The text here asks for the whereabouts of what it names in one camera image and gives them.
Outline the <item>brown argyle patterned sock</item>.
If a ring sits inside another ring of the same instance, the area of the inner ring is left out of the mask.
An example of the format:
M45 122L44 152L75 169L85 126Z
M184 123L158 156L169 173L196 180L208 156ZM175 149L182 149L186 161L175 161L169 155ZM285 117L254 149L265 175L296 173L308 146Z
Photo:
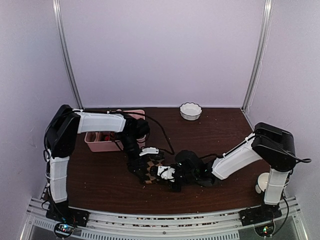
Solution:
M158 167L163 165L163 159L155 160L151 159L147 162L147 172L143 176L142 184L143 185L151 185L157 184L160 179L157 177Z

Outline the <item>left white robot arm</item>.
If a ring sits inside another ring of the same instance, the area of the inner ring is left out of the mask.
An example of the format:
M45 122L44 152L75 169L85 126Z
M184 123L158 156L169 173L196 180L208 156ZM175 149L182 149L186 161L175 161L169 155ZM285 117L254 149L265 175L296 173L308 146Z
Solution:
M84 140L92 152L123 151L128 158L128 170L143 183L153 182L149 170L152 164L161 162L157 157L165 149L145 145L151 132L149 121L159 123L142 109L94 112L62 105L43 138L49 217L67 222L78 216L69 207L67 171L80 134L85 134Z

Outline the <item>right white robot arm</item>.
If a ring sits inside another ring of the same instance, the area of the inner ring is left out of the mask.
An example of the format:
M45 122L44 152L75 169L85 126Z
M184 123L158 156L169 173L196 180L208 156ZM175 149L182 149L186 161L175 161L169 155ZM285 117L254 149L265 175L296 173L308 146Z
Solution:
M254 169L258 162L268 166L265 189L260 193L260 206L256 216L266 221L279 211L287 179L298 164L309 164L311 158L296 156L293 135L284 129L259 122L254 130L238 145L222 154L198 156L195 152L182 150L171 164L168 181L170 188L180 192L185 185L205 188L220 187L231 176L247 169L249 175L263 173Z

